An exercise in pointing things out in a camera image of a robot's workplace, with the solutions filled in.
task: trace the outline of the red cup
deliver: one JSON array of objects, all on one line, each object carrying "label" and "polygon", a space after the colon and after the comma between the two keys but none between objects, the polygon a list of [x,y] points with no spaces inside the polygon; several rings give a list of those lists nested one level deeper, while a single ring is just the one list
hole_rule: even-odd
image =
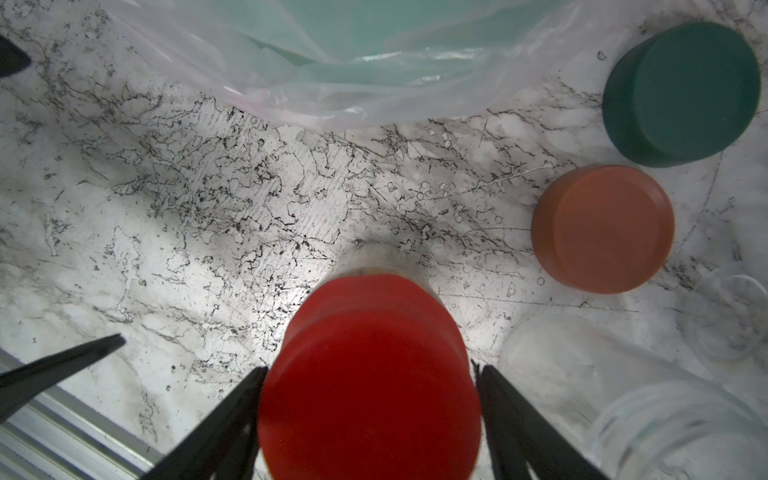
[{"label": "red cup", "polygon": [[276,480],[466,480],[481,411],[445,307],[391,273],[323,284],[266,378],[259,440]]}]

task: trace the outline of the green cup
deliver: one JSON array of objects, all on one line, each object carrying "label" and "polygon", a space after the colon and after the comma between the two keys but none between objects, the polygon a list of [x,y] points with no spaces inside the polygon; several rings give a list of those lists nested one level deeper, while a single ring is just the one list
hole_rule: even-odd
[{"label": "green cup", "polygon": [[746,130],[760,99],[760,67],[744,39],[716,23],[680,25],[630,50],[603,94],[616,148],[648,167],[714,155]]}]

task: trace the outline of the transparent cup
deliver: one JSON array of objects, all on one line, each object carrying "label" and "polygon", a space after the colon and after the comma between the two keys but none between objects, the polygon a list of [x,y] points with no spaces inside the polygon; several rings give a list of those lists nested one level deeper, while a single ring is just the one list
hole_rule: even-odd
[{"label": "transparent cup", "polygon": [[704,276],[678,309],[685,340],[700,358],[737,361],[768,333],[768,290],[744,262]]},{"label": "transparent cup", "polygon": [[610,478],[764,478],[768,429],[720,387],[578,316],[536,316],[500,371]]}]

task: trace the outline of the translucent plastic bag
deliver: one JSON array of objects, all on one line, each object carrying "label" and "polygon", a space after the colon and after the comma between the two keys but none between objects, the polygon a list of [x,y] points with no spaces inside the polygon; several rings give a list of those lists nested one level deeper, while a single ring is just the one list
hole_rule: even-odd
[{"label": "translucent plastic bag", "polygon": [[158,70],[317,130],[474,114],[659,0],[102,0]]}]

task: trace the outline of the marble surface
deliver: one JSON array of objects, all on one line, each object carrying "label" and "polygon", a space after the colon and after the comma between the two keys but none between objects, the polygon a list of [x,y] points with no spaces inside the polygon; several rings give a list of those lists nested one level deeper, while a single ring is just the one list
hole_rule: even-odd
[{"label": "marble surface", "polygon": [[[274,360],[307,293],[369,240],[414,256],[479,362],[521,321],[567,311],[711,378],[675,303],[702,265],[740,255],[724,178],[768,147],[765,0],[668,2],[476,116],[328,134],[152,71],[95,0],[5,0],[0,15],[34,62],[0,80],[0,347],[29,361],[123,334],[123,349],[62,386],[161,451]],[[629,164],[602,125],[605,79],[630,46],[690,18],[754,47],[759,112],[722,154],[646,170],[677,221],[650,282],[616,296],[561,286],[531,249],[537,199],[575,167]],[[768,397],[740,395],[768,412]],[[475,477],[491,478],[485,455]]]}]

